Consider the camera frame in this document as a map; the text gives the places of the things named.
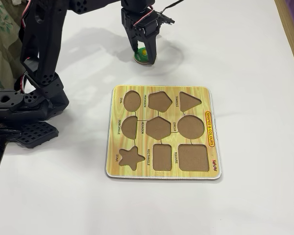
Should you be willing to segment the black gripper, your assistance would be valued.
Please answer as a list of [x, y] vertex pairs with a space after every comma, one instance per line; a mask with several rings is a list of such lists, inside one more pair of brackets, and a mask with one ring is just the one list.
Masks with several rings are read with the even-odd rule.
[[138, 39], [144, 43], [147, 50], [148, 62], [153, 65], [157, 56], [156, 36], [159, 34], [160, 27], [158, 14], [152, 6], [145, 11], [135, 13], [122, 8], [122, 24], [125, 28], [130, 46], [134, 52], [138, 50]]

